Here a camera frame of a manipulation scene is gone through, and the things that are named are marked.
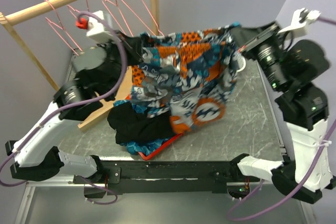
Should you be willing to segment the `orange blue patterned shorts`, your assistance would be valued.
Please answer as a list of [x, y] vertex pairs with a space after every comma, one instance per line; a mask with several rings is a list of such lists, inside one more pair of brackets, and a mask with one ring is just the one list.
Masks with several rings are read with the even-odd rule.
[[142, 33], [142, 62], [132, 67], [130, 100], [149, 118], [166, 113], [175, 133], [221, 119], [237, 80], [230, 25], [152, 36]]

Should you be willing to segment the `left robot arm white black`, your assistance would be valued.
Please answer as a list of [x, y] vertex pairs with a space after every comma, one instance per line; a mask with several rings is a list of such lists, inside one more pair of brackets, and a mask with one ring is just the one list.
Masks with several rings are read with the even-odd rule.
[[34, 128], [21, 140], [6, 143], [7, 155], [14, 157], [10, 166], [13, 179], [40, 182], [58, 174], [73, 174], [93, 183], [103, 180], [104, 169], [98, 156], [68, 154], [57, 147], [68, 132], [102, 108], [102, 102], [96, 100], [66, 108], [51, 118], [49, 114], [62, 106], [95, 99], [114, 88], [121, 74], [121, 57], [116, 43], [109, 39], [82, 51], [73, 60], [72, 67], [74, 78], [55, 93]]

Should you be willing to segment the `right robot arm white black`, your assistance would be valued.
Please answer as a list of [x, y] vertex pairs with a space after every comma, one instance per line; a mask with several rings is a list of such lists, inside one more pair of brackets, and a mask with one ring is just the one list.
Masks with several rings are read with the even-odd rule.
[[230, 30], [238, 52], [257, 61], [274, 91], [293, 144], [295, 158], [282, 161], [258, 159], [247, 154], [232, 160], [230, 176], [242, 181], [247, 176], [268, 180], [283, 195], [314, 204], [323, 189], [335, 187], [330, 171], [326, 130], [328, 98], [313, 80], [330, 67], [322, 47], [302, 39], [284, 47], [293, 30], [281, 31], [277, 23], [257, 28], [234, 27]]

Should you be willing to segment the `blue floral shorts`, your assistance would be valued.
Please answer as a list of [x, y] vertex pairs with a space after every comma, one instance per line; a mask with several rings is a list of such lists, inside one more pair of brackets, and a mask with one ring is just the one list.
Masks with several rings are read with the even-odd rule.
[[119, 100], [113, 103], [107, 121], [115, 130], [115, 142], [124, 146], [131, 155], [153, 154], [176, 135], [169, 125], [169, 115], [148, 117], [149, 108]]

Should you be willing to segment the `white plastic basket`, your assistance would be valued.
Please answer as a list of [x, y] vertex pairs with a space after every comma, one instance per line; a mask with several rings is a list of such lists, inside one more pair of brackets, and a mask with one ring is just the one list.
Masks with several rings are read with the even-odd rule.
[[234, 52], [233, 61], [233, 68], [236, 72], [241, 72], [246, 68], [246, 60], [239, 52]]

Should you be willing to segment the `black garment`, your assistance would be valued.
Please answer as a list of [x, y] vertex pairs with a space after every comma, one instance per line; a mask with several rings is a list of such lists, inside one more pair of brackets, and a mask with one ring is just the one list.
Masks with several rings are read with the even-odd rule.
[[119, 145], [130, 142], [145, 144], [175, 135], [168, 112], [153, 118], [149, 118], [148, 114], [147, 108], [134, 105], [129, 101], [114, 103], [107, 121], [115, 130], [116, 143]]

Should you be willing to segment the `red plastic tray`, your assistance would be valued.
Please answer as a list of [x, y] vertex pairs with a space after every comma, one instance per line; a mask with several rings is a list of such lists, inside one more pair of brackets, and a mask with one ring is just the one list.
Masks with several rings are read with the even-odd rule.
[[132, 105], [132, 120], [126, 124], [126, 132], [119, 143], [132, 155], [140, 155], [143, 160], [150, 160], [169, 147], [182, 133], [172, 130], [170, 114], [164, 113], [155, 118], [147, 117], [147, 109]]

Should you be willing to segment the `wooden clothes rack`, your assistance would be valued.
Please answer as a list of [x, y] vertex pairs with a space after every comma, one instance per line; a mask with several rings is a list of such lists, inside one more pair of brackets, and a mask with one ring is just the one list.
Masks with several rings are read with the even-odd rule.
[[[14, 29], [15, 25], [33, 19], [35, 17], [41, 16], [47, 12], [56, 11], [56, 9], [61, 8], [66, 5], [70, 5], [71, 3], [78, 1], [78, 0], [46, 0], [40, 4], [31, 6], [29, 8], [20, 10], [18, 12], [12, 13], [10, 15], [3, 15], [1, 14], [1, 25], [7, 30], [7, 32], [12, 36], [12, 38], [16, 41], [16, 43], [21, 47], [23, 52], [31, 59], [33, 64], [38, 68], [44, 78], [49, 82], [49, 84], [55, 90], [58, 90], [59, 87], [47, 70], [43, 67], [43, 65], [39, 62], [30, 48], [26, 45], [24, 40], [20, 37], [17, 31]], [[160, 31], [159, 25], [159, 0], [150, 0], [151, 1], [151, 8], [148, 8], [147, 11], [149, 12], [152, 18], [152, 28], [149, 29], [155, 35], [162, 34]]]

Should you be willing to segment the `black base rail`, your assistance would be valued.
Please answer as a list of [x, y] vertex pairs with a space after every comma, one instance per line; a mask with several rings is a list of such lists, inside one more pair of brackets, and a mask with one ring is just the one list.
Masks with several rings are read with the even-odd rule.
[[106, 175], [98, 183], [118, 195], [196, 191], [224, 194], [227, 184], [259, 181], [244, 176], [229, 161], [103, 161], [102, 164]]

